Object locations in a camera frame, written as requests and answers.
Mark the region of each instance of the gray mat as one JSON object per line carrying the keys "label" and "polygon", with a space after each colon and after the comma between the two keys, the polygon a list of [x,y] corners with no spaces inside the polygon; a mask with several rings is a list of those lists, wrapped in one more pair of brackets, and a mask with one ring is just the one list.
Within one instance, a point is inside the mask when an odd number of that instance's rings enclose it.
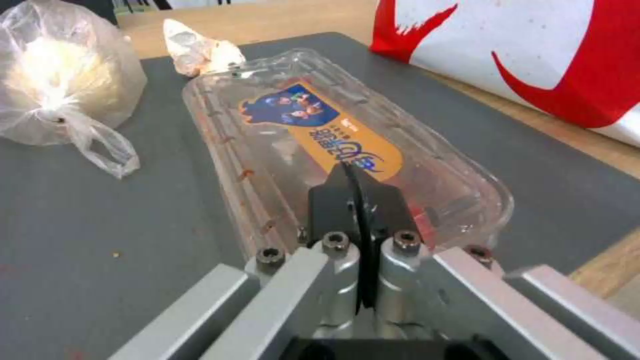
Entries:
{"label": "gray mat", "polygon": [[[422,119],[501,178],[516,211],[508,269],[568,273],[640,224],[640,183],[339,34],[243,47],[310,47]],[[102,359],[223,261],[241,266],[215,171],[168,58],[118,130],[142,168],[118,181],[73,146],[0,139],[0,358]]]}

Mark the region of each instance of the screw head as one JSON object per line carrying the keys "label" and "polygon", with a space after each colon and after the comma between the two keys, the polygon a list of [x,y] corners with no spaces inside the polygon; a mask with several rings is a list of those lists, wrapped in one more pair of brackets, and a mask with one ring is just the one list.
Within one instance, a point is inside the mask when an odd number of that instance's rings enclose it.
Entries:
{"label": "screw head", "polygon": [[276,247],[263,247],[255,255],[256,267],[263,272],[273,273],[284,264],[284,251]]}
{"label": "screw head", "polygon": [[491,269],[493,263],[493,254],[491,250],[481,245],[469,244],[465,246],[467,254],[471,255],[478,263],[487,269]]}
{"label": "screw head", "polygon": [[394,250],[407,256],[416,256],[420,251],[420,235],[411,230],[400,230],[394,234]]}
{"label": "screw head", "polygon": [[330,231],[324,234],[322,238],[323,252],[330,258],[341,258],[347,254],[349,250],[349,236],[342,231]]}
{"label": "screw head", "polygon": [[307,243],[307,228],[304,226],[298,226],[298,233],[296,234],[299,244]]}

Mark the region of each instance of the red and white bag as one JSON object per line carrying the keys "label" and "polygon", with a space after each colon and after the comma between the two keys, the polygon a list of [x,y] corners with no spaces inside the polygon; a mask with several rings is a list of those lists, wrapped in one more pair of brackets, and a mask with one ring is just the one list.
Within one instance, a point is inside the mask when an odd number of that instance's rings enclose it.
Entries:
{"label": "red and white bag", "polygon": [[640,146],[638,0],[380,0],[371,50]]}

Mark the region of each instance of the plastic container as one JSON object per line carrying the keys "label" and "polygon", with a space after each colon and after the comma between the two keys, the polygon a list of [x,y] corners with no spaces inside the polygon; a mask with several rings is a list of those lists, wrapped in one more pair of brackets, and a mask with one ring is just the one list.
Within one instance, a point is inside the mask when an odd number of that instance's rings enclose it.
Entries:
{"label": "plastic container", "polygon": [[307,193],[339,161],[397,186],[435,251],[492,248],[513,212],[498,179],[315,51],[205,74],[182,95],[247,257],[262,246],[298,246]]}

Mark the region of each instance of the orange label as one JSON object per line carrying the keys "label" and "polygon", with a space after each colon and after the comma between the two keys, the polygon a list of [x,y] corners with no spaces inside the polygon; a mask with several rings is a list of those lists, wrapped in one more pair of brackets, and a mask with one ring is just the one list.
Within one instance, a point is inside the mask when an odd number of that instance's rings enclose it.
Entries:
{"label": "orange label", "polygon": [[327,173],[345,161],[384,181],[402,167],[402,153],[395,146],[321,97],[308,83],[300,81],[285,90],[243,101],[239,108],[250,124],[286,126]]}

